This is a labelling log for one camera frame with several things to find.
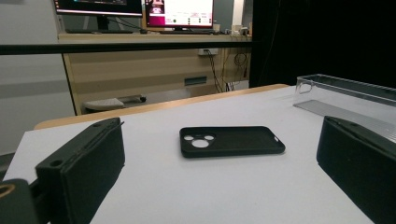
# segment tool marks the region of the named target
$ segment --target black curtain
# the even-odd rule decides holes
[[[281,0],[279,7],[278,0],[256,0],[253,10],[258,44],[250,87],[294,85],[298,76],[325,74],[396,88],[390,1]]]

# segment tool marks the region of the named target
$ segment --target desk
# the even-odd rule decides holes
[[[372,223],[318,166],[323,117],[292,106],[294,89],[122,115],[125,167],[92,223]],[[6,179],[32,182],[36,164],[92,123],[26,133]],[[181,156],[183,127],[250,125],[270,128],[285,153]]]
[[[251,42],[251,38],[241,35],[59,34],[60,44],[208,42]],[[223,89],[226,82],[248,80],[249,53],[250,49],[219,49],[214,55],[214,70]],[[234,63],[236,55],[241,57],[240,63],[245,62],[243,65]],[[65,53],[64,65],[78,115],[84,114],[82,103],[87,101],[215,85],[209,57],[199,56],[198,49]]]

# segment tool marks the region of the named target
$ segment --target black horizontal bar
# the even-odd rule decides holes
[[[251,48],[253,45],[254,42],[0,45],[0,55],[90,53],[158,49]]]

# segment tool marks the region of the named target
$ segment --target keyboard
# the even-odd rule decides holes
[[[68,34],[132,34],[127,30],[84,30],[84,29],[65,29]]]
[[[159,31],[162,35],[211,35],[209,31]]]

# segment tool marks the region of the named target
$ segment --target floor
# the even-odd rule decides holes
[[[234,89],[236,91],[243,90],[248,88],[248,81],[240,81],[234,84]],[[164,92],[155,92],[144,95],[146,97],[146,102],[142,103],[139,99],[132,97],[128,99],[121,99],[124,101],[126,107],[131,106],[140,106],[140,105],[150,105],[156,104],[161,102],[179,100],[179,99],[186,99],[191,97],[191,90],[190,89],[182,89],[182,90],[175,90],[175,91],[164,91]],[[4,175],[10,165],[14,154],[7,154],[0,156],[0,180],[3,180]]]

